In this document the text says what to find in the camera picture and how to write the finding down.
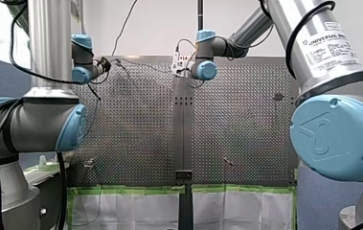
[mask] pegboard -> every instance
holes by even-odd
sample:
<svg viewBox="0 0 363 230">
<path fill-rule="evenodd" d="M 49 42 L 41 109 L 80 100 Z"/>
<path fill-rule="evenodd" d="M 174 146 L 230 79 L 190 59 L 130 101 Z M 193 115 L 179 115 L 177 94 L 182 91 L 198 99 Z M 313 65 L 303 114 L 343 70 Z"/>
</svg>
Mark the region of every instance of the pegboard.
<svg viewBox="0 0 363 230">
<path fill-rule="evenodd" d="M 289 185 L 289 140 L 298 87 L 283 58 L 219 60 L 218 76 L 194 90 L 193 183 Z"/>
<path fill-rule="evenodd" d="M 122 59 L 123 68 L 112 61 L 107 81 L 91 84 L 102 98 L 99 104 L 87 87 L 76 89 L 88 107 L 89 133 L 74 158 L 73 186 L 174 183 L 170 63 L 164 57 L 129 60 L 144 65 Z M 90 159 L 92 170 L 84 167 Z"/>
<path fill-rule="evenodd" d="M 98 105 L 87 87 L 76 88 L 90 129 L 71 186 L 173 185 L 179 166 L 193 171 L 193 183 L 293 181 L 289 121 L 298 88 L 283 58 L 218 59 L 218 76 L 197 89 L 168 73 L 172 57 L 126 58 L 144 65 L 113 61 L 106 83 L 96 85 Z M 177 95 L 188 105 L 181 109 Z M 90 159 L 93 170 L 84 167 Z"/>
</svg>

